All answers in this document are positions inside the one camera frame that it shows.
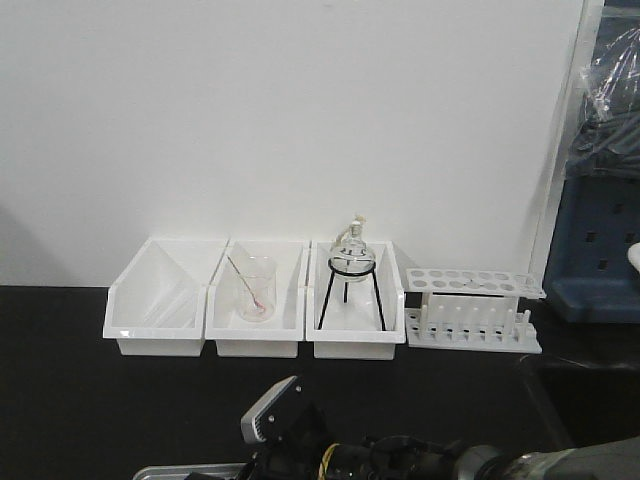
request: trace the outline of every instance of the black countertop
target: black countertop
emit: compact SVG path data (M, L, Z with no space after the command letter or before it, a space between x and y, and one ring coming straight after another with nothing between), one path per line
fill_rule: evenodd
M239 419L303 374L345 442L408 434L507 451L567 440L545 419L522 354L412 349L394 361L123 357L102 339L106 289L0 288L0 478L129 480L148 465L244 462ZM531 302L544 354L640 364L640 325L571 326Z

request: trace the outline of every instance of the metal ring stand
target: metal ring stand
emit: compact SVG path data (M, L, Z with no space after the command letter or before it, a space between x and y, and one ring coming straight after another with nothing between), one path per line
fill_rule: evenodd
M378 289L378 279L376 277L376 263L373 262L373 265L366 272L361 273L348 273L341 272L337 270L333 265L331 265L331 260L329 260L329 269L331 270L331 277L329 277L329 286L327 287L327 294L324 297L324 304L322 305L322 314L320 315L320 323L318 324L318 330L322 330L322 324L324 322L324 314L327 311L327 305L329 304L329 295L331 295L331 288L333 287L333 279L338 275L343 277L364 277L365 275L371 274L373 277L373 289L376 292L376 301L378 302L378 313L380 314L380 327L383 332L387 330L387 327L384 323L384 315L382 314L382 301L380 300L380 290ZM344 303L347 303L347 294L348 294L349 283L345 282L344 284L344 293L342 299Z

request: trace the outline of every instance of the test tube rack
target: test tube rack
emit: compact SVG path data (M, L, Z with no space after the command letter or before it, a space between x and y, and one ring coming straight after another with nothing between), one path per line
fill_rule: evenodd
M420 309L406 309L410 347L541 353L531 312L520 298L544 298L528 274L453 269L407 269L409 291L422 292Z

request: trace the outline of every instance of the plastic storage bin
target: plastic storage bin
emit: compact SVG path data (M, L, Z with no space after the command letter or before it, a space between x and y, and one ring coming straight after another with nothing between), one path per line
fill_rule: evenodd
M565 182L544 289L568 322L640 322L640 275L627 258L640 240L639 212L637 180Z
M109 288L103 337L123 355L200 355L207 288L226 245L147 240Z
M251 256L275 260L276 307L264 322L244 320L235 307L237 274L226 258L242 248ZM209 289L205 338L215 340L218 355L287 357L298 355L304 339L304 295L309 244L232 240Z
M313 242L309 264L305 338L314 342L316 358L392 360L395 346L404 343L404 290L391 242L367 242L376 254L376 275L387 331L380 329L373 279L349 284L343 302L344 281L336 276L323 328L318 329L331 271L330 242Z

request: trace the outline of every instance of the white wall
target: white wall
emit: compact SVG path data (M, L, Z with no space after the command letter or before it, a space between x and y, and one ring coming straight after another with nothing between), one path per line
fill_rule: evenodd
M0 284L150 234L526 271L581 0L0 2Z

